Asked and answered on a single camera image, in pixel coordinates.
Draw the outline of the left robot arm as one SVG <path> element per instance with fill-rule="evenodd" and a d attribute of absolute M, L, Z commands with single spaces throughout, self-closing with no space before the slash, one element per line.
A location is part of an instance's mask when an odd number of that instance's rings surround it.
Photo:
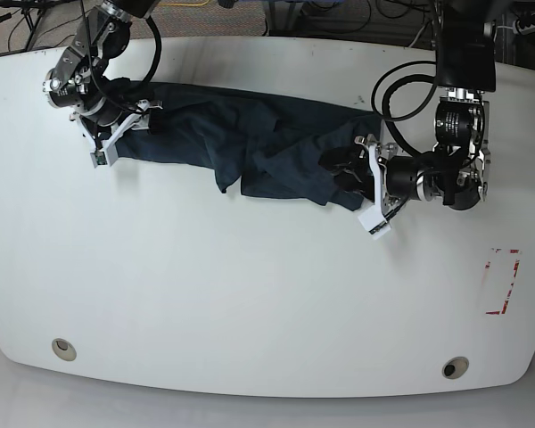
<path fill-rule="evenodd" d="M 359 137 L 349 148 L 332 149 L 320 158 L 339 187 L 371 203 L 362 218 L 386 226 L 411 201 L 440 198 L 457 211 L 473 208 L 486 198 L 490 166 L 489 108 L 483 94 L 496 89 L 495 27 L 488 21 L 491 3 L 431 1 L 434 75 L 410 74 L 391 83 L 371 107 L 383 119 L 394 142 L 381 144 L 373 136 Z M 398 123 L 414 118 L 426 102 L 395 117 L 391 98 L 402 87 L 426 83 L 442 88 L 433 119 L 435 144 L 429 151 L 414 148 Z"/>

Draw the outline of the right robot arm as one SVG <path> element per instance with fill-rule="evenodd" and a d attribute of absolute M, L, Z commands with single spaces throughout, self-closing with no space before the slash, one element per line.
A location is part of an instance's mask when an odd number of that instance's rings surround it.
<path fill-rule="evenodd" d="M 161 34 L 152 18 L 156 1 L 104 1 L 81 13 L 70 45 L 45 77 L 43 92 L 54 108 L 71 108 L 75 122 L 90 145 L 93 164 L 111 166 L 118 159 L 116 143 L 130 130 L 147 130 L 151 113 L 162 107 L 149 84 L 158 69 Z M 107 79 L 109 61 L 124 53 L 134 18 L 146 22 L 155 51 L 151 66 L 139 82 Z"/>

